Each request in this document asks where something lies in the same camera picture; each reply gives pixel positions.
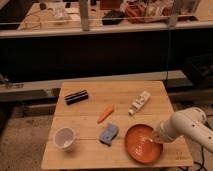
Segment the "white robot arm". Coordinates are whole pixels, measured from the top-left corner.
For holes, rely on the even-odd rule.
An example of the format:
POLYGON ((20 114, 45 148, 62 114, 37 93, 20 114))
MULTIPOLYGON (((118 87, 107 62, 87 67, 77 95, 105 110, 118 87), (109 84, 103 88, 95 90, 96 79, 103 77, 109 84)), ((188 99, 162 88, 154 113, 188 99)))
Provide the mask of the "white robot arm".
POLYGON ((207 116, 198 107, 190 107, 174 112, 167 120, 161 121, 151 133, 156 143, 171 143, 185 136, 213 153, 213 130, 205 123, 207 116))

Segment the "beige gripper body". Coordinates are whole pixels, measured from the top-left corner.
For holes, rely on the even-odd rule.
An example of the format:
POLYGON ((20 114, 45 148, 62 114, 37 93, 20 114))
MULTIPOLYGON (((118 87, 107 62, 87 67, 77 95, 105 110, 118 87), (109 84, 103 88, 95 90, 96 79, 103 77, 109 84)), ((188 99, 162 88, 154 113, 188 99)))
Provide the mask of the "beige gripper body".
POLYGON ((163 123, 160 122, 158 126, 152 131, 150 135, 150 140, 155 143, 165 143, 166 142, 166 137, 165 137, 165 132, 163 130, 163 123))

